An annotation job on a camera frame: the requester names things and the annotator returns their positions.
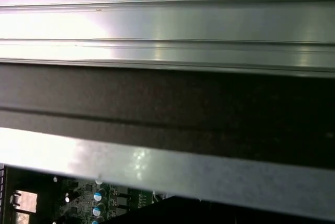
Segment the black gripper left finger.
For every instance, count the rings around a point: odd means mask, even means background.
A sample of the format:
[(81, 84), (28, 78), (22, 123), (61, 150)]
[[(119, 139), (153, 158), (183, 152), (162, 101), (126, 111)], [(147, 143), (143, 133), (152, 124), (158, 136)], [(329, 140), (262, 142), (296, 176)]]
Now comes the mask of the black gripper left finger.
[(163, 223), (172, 218), (171, 211), (172, 198), (170, 197), (126, 214), (112, 217), (105, 220), (104, 223)]

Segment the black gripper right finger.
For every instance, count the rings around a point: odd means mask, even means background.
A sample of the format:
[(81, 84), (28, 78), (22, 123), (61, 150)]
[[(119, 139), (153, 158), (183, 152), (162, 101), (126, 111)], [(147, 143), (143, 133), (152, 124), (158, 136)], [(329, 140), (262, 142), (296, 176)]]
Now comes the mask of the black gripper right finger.
[(171, 197), (173, 223), (236, 223), (236, 211), (233, 207), (212, 201)]

